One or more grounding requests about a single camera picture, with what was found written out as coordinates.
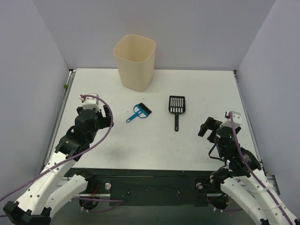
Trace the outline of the blue hand brush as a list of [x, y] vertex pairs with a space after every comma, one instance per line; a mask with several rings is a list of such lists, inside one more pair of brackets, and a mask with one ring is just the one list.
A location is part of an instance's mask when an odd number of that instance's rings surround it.
[[133, 112], [134, 114], [126, 120], [126, 123], [131, 122], [137, 117], [145, 119], [152, 113], [152, 110], [150, 110], [144, 103], [139, 103], [133, 107]]

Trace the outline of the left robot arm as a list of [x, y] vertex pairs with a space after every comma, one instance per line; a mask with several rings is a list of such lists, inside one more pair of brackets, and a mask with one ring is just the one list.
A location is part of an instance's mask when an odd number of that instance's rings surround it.
[[64, 175], [81, 156], [93, 147], [98, 130], [113, 127], [110, 107], [104, 105], [105, 113], [96, 105], [77, 108], [75, 124], [59, 140], [48, 164], [28, 189], [15, 201], [8, 201], [3, 211], [14, 225], [48, 225], [56, 212], [81, 192], [96, 189], [96, 176], [82, 169], [61, 187], [57, 187]]

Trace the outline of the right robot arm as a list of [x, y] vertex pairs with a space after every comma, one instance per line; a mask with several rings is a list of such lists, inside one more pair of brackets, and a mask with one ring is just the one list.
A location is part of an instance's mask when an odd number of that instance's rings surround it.
[[298, 225], [299, 218], [280, 199], [257, 158], [239, 144], [240, 115], [228, 112], [226, 119], [208, 117], [198, 133], [203, 137], [211, 131], [207, 139], [224, 163], [210, 175], [210, 188], [233, 199], [257, 225]]

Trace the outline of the black slotted dustpan scoop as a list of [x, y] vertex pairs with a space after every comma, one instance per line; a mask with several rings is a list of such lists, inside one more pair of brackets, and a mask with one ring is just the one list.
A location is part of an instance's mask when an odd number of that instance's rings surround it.
[[179, 130], [179, 115], [186, 111], [186, 99], [184, 96], [169, 96], [168, 110], [174, 114], [174, 130]]

